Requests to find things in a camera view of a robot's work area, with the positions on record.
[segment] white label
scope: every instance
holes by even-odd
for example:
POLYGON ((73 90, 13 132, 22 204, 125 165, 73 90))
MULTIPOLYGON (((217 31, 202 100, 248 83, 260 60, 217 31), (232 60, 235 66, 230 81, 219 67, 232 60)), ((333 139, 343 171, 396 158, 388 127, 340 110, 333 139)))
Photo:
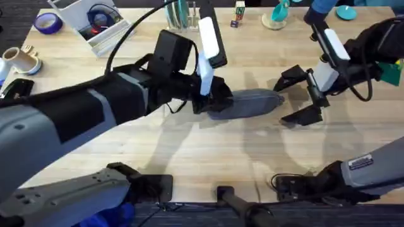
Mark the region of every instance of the white label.
POLYGON ((360 158, 348 161, 348 167, 350 170, 357 170, 371 164, 373 164, 373 158, 371 154, 367 154, 360 158))
POLYGON ((219 54, 219 44, 216 39, 212 18, 209 16, 203 18, 198 21, 198 24, 202 39, 203 52, 207 59, 211 59, 219 54))
POLYGON ((330 44, 333 46, 336 55, 342 60, 349 61, 349 54, 347 50, 345 50, 345 47, 342 45, 340 39, 338 38, 338 35, 336 35, 334 30, 327 28, 324 30, 324 33, 326 34, 328 41, 330 41, 330 44))

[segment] wooden table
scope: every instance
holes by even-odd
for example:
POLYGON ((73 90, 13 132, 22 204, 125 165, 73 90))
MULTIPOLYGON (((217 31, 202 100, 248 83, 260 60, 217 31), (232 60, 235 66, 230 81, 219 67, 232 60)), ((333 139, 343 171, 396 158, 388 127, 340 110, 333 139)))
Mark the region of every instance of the wooden table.
MULTIPOLYGON (((230 27, 234 9, 217 8, 229 63, 216 71, 233 90, 273 88, 280 73, 296 64, 314 67, 322 53, 309 39, 311 29, 302 18, 307 8, 290 8, 288 25, 280 31, 261 25, 271 8, 247 8, 242 25, 230 27)), ((122 9, 123 17, 137 20, 148 9, 122 9)), ((393 16, 389 8, 357 8, 355 21, 342 21, 330 13, 327 22, 342 42, 363 29, 393 16)), ((167 26, 160 10, 144 23, 120 49, 114 65, 134 62, 153 52, 158 33, 167 26)), ((185 34, 199 43, 198 33, 185 34)), ((86 43, 64 26, 55 35, 30 30, 25 45, 33 45, 44 61, 34 93, 54 90, 100 76, 106 58, 95 58, 86 43)), ((189 71, 194 65, 191 53, 189 71)), ((18 77, 10 74, 6 84, 18 77)), ((367 88, 358 86, 363 94, 367 88)), ((29 180, 25 186, 90 174, 108 163, 121 161, 141 173, 174 176, 173 201, 214 202, 217 185, 235 187, 247 201, 276 201, 267 181, 275 173, 318 172, 335 160, 368 153, 404 135, 404 90, 374 83, 374 98, 359 101, 350 91, 330 97, 324 121, 288 129, 278 121, 310 102, 305 84, 282 93, 286 102, 270 114, 231 121, 212 121, 192 114, 191 105, 172 115, 162 107, 142 119, 120 125, 66 155, 29 180), (394 106, 395 111, 387 111, 394 106)), ((404 203, 404 190, 396 190, 378 203, 404 203)))

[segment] teal cup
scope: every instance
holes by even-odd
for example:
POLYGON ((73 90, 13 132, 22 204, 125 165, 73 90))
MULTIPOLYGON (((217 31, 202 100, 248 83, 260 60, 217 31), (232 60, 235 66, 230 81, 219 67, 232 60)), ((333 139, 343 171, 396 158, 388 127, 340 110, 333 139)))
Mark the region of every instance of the teal cup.
POLYGON ((283 4, 278 4, 272 12, 271 20, 282 22, 288 16, 288 9, 283 4))

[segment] white box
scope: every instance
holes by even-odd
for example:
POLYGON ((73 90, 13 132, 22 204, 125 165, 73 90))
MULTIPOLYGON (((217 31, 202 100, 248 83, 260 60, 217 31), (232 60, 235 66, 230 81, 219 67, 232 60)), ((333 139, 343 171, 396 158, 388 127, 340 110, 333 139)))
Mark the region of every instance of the white box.
MULTIPOLYGON (((112 0, 78 0, 63 9, 59 9, 55 4, 60 1, 62 0, 48 0, 48 3, 56 10, 63 22, 71 26, 82 39, 84 38, 79 31, 90 26, 87 12, 94 4, 105 4, 119 13, 112 0)), ((84 40, 89 44, 94 54, 100 57, 115 47, 130 26, 131 23, 128 20, 122 19, 89 40, 84 40)))

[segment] blue tape roll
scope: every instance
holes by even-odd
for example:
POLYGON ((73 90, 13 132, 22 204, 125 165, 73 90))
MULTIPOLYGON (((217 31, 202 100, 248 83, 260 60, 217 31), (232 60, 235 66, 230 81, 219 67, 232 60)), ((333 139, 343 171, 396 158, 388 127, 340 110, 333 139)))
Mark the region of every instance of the blue tape roll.
POLYGON ((44 13, 35 19, 34 27, 42 34, 50 35, 58 32, 62 26, 62 20, 54 13, 44 13))

